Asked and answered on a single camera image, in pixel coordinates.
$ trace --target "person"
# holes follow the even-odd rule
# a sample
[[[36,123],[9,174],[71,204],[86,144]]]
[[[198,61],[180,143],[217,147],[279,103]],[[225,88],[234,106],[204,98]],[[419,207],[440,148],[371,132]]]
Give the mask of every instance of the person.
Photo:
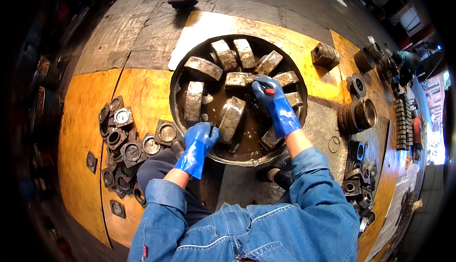
[[[301,129],[277,81],[258,75],[252,88],[276,136],[285,139],[291,159],[288,202],[246,208],[225,203],[215,213],[201,205],[185,187],[190,178],[201,178],[219,130],[198,123],[183,135],[186,151],[179,160],[164,150],[138,170],[147,207],[128,261],[355,261],[358,214],[332,178],[326,156]],[[281,171],[265,174],[274,181]]]

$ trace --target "concrete floor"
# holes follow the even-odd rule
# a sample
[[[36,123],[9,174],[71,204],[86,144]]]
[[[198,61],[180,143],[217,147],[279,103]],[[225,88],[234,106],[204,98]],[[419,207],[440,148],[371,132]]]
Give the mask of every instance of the concrete floor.
[[[382,48],[387,42],[391,50],[397,49],[391,36],[361,4],[344,1],[348,7],[335,0],[199,0],[196,9],[279,25],[331,46],[334,44],[330,29],[359,48],[368,45],[367,37],[373,36]],[[186,16],[177,15],[166,0],[118,0],[109,9],[88,12],[88,17],[58,54],[68,62],[61,95],[65,95],[74,74],[114,67],[166,70],[185,19]],[[112,250],[106,248],[91,238],[62,205],[56,203],[49,208],[54,209],[55,219],[60,221],[61,225],[56,223],[56,227],[67,229],[63,235],[69,237],[77,260],[94,260],[95,257],[98,261],[126,260],[127,248],[115,242]]]

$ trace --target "denim shirt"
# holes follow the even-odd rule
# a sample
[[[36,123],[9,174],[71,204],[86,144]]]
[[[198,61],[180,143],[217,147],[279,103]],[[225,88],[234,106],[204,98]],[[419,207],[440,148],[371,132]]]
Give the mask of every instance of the denim shirt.
[[[188,227],[182,188],[152,179],[128,261],[355,261],[359,218],[315,147],[292,161],[291,204],[225,203]]]

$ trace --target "rusty metal part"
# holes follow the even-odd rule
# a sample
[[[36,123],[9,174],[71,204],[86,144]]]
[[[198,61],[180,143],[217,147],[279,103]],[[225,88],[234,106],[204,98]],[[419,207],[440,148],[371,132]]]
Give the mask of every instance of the rusty metal part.
[[[184,67],[191,72],[196,71],[195,75],[204,81],[218,81],[222,76],[223,70],[214,63],[199,57],[191,56]]]
[[[97,170],[97,162],[98,162],[98,158],[95,157],[95,155],[89,151],[87,153],[87,157],[86,157],[86,165],[87,165],[87,168],[92,171],[92,173],[95,173],[95,171]]]
[[[232,72],[227,73],[225,80],[225,89],[236,88],[236,87],[246,87],[248,82],[246,79],[251,78],[252,74],[249,73],[240,73]]]
[[[154,141],[158,144],[170,146],[175,138],[182,138],[175,123],[172,121],[158,120]]]
[[[339,52],[326,45],[325,43],[318,43],[311,51],[312,63],[314,66],[319,66],[331,71],[332,68],[339,65],[341,62]]]
[[[358,99],[364,98],[366,96],[366,88],[366,84],[358,73],[354,73],[351,77],[347,77],[347,89]]]
[[[267,150],[273,150],[275,149],[279,143],[281,143],[283,137],[277,138],[276,137],[276,131],[274,130],[274,127],[271,126],[269,130],[261,137],[261,140],[259,141],[261,145],[263,145]]]
[[[383,53],[382,48],[380,48],[380,45],[377,42],[373,42],[368,47],[368,50],[371,53],[372,58],[378,63],[385,57],[385,53]]]
[[[184,107],[184,120],[186,122],[200,121],[201,99],[203,89],[203,82],[190,81],[188,83]]]
[[[226,104],[223,106],[223,109],[220,112],[220,117],[222,120],[218,127],[219,142],[227,144],[232,143],[234,133],[236,132],[239,122],[241,121],[244,107],[245,101],[238,99],[237,97],[232,97],[226,101]]]
[[[302,105],[302,99],[298,92],[285,94],[286,99],[290,103],[291,107],[297,107]]]
[[[125,208],[121,203],[112,199],[109,201],[109,204],[111,205],[112,213],[114,213],[118,217],[125,219]]]
[[[120,154],[127,168],[138,165],[147,159],[145,151],[142,148],[142,140],[139,138],[135,141],[130,141],[120,148]]]
[[[133,114],[131,107],[127,106],[117,110],[114,114],[114,122],[117,128],[133,123]]]
[[[342,191],[346,198],[352,198],[361,195],[361,184],[359,180],[343,181]]]
[[[241,61],[242,68],[244,70],[255,69],[256,63],[252,48],[247,39],[236,39],[233,40],[234,47],[236,48],[237,56]]]
[[[355,56],[355,63],[362,73],[366,73],[375,67],[375,62],[367,48],[359,50]]]
[[[136,182],[133,186],[133,195],[143,208],[147,206],[145,196],[140,188],[140,185],[138,185],[138,182]]]
[[[118,109],[124,107],[124,100],[122,96],[115,97],[109,103],[109,116],[113,116]]]
[[[225,40],[212,42],[211,49],[224,71],[231,71],[237,67],[236,58]]]
[[[296,76],[296,74],[294,73],[294,71],[280,73],[272,78],[274,80],[276,80],[282,87],[291,85],[292,83],[295,83],[295,82],[299,82],[299,79]]]
[[[266,55],[263,60],[260,59],[255,72],[258,74],[269,76],[269,74],[274,70],[277,65],[279,65],[280,61],[282,61],[283,56],[273,50],[271,53]]]
[[[152,133],[146,133],[142,140],[142,146],[145,152],[146,157],[150,157],[151,155],[155,155],[161,150],[163,147],[154,141],[155,135]]]
[[[362,198],[358,201],[358,204],[363,209],[372,205],[372,193],[366,187],[362,187]]]

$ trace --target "blue rubber glove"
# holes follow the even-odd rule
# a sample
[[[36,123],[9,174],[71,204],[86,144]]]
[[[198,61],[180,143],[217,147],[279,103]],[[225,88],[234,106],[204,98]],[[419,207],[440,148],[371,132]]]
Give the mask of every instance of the blue rubber glove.
[[[301,124],[299,124],[298,118],[286,99],[284,90],[280,84],[265,75],[256,75],[253,79],[252,88],[254,94],[266,106],[266,110],[274,124],[276,137],[283,137],[300,129]],[[275,94],[266,94],[262,86],[273,89]]]
[[[214,127],[211,132],[211,126],[210,122],[200,122],[184,133],[186,150],[174,168],[201,179],[204,158],[219,139],[219,129]]]

